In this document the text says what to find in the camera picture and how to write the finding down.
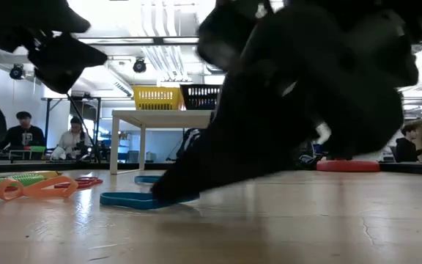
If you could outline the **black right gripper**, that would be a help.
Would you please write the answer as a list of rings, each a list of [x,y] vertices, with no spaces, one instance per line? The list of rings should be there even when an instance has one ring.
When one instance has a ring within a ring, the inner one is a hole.
[[[217,5],[201,23],[199,54],[227,76],[265,77],[312,98],[311,119],[339,155],[381,150],[403,123],[397,89],[418,79],[407,22],[360,0],[302,0],[257,18],[249,0]]]

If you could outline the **yellow plastic basket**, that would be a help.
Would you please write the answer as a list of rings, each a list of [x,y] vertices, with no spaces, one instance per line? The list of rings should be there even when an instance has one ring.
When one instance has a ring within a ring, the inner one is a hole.
[[[137,110],[182,110],[185,105],[180,88],[134,86]]]

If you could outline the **small blue rubber band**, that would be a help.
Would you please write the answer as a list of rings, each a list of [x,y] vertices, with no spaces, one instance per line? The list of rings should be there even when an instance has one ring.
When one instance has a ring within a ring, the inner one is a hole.
[[[137,184],[154,184],[161,179],[159,175],[139,175],[135,176],[134,182]]]

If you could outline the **light blue rubber band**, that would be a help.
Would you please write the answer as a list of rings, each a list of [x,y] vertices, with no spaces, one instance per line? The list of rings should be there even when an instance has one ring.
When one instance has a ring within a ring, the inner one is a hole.
[[[199,198],[200,196],[197,194],[177,201],[164,201],[154,198],[151,193],[104,192],[100,195],[100,204],[136,210],[153,210],[166,208],[177,203],[191,202]]]

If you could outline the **thin red rubber band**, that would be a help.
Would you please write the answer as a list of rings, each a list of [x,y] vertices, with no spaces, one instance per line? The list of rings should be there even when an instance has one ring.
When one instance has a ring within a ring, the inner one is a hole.
[[[78,189],[90,188],[103,183],[103,180],[98,177],[78,177],[74,181],[78,184]],[[60,183],[56,184],[54,188],[68,188],[69,186],[69,183]]]

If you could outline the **orange rubber band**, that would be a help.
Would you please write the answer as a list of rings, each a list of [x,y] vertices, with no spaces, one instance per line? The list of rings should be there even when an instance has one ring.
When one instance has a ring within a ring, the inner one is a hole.
[[[68,188],[54,188],[56,184],[69,183]],[[17,191],[4,192],[6,187],[15,186]],[[29,198],[68,198],[78,189],[78,184],[74,179],[66,176],[52,177],[47,180],[24,186],[20,181],[7,178],[0,182],[0,199],[10,201],[19,197]]]

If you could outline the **red desk lamp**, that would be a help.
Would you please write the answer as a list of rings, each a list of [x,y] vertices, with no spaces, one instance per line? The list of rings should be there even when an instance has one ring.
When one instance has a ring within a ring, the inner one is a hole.
[[[377,161],[361,160],[325,160],[318,161],[316,170],[322,172],[379,172]]]

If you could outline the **black plastic basket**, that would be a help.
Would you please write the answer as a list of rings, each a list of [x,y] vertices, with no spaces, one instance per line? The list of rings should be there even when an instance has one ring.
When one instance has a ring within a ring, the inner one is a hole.
[[[180,89],[187,110],[214,110],[221,91],[215,84],[181,84]]]

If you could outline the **white perforated shelf riser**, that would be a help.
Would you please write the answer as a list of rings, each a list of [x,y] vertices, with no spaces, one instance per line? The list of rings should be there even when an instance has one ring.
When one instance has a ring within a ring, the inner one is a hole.
[[[146,131],[148,128],[206,128],[212,110],[113,110],[110,167],[111,175],[145,170]],[[119,123],[125,121],[140,129],[138,168],[120,172],[118,168]]]

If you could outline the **black background rack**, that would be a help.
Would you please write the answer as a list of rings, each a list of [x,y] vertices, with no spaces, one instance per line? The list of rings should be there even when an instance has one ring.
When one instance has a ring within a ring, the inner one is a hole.
[[[56,149],[62,136],[71,128],[73,117],[83,119],[88,134],[94,143],[100,135],[100,107],[102,100],[98,97],[74,97],[73,103],[66,97],[41,98],[46,102],[45,113],[45,158],[51,159],[51,153]]]

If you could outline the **person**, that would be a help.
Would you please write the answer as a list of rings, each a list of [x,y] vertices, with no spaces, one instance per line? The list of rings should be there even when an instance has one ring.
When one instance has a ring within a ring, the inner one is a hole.
[[[418,149],[414,141],[418,137],[415,125],[405,125],[401,129],[403,137],[396,140],[396,162],[419,162],[422,149]]]
[[[27,111],[19,111],[16,114],[19,125],[7,130],[5,137],[0,142],[0,150],[10,148],[24,148],[27,146],[46,146],[42,129],[32,125],[32,116]]]
[[[51,153],[51,160],[80,160],[89,153],[91,146],[88,134],[78,117],[70,120],[70,129],[64,132]]]

